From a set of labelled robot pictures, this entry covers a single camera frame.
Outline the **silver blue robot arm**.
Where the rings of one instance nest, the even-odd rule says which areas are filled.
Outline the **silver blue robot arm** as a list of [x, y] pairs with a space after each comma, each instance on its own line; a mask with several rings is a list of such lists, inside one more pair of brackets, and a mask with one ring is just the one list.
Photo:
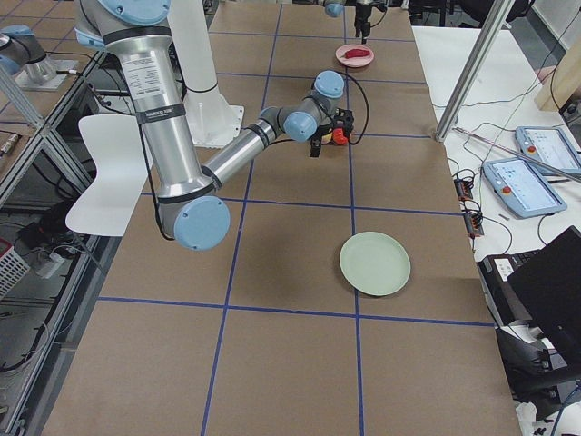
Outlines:
[[324, 0], [318, 1], [317, 4], [321, 5], [325, 13], [331, 17], [338, 17], [347, 7], [353, 7], [355, 37], [359, 38], [363, 45], [368, 42], [371, 29], [374, 27], [370, 21], [373, 11], [378, 10], [385, 15], [388, 10], [388, 2], [378, 0]]
[[270, 107], [205, 164], [192, 139], [192, 104], [178, 90], [169, 48], [175, 47], [188, 83], [217, 94], [208, 28], [200, 1], [78, 1], [75, 31], [82, 45], [120, 61], [140, 138], [160, 178], [155, 196], [162, 236], [205, 251], [229, 230], [227, 205], [215, 192], [285, 134], [305, 142], [332, 123], [344, 80], [323, 71], [296, 106]]

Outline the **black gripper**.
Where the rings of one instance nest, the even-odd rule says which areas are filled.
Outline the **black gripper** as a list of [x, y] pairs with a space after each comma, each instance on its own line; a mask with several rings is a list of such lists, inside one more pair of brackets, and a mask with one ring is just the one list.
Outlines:
[[317, 127], [315, 134], [310, 138], [310, 157], [319, 158], [323, 144], [333, 144], [331, 134], [335, 128], [342, 128], [350, 138], [353, 131], [354, 116], [351, 110], [337, 108], [330, 123]]
[[370, 34], [370, 22], [373, 9], [380, 12], [387, 10], [386, 0], [356, 0], [355, 1], [355, 37], [364, 45], [367, 43]]

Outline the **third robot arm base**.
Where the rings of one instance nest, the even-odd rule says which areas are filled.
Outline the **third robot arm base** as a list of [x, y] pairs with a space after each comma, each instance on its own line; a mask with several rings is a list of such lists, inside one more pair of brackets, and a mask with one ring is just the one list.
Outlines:
[[1, 67], [26, 91], [55, 92], [68, 75], [81, 76], [73, 59], [53, 59], [27, 25], [1, 29]]

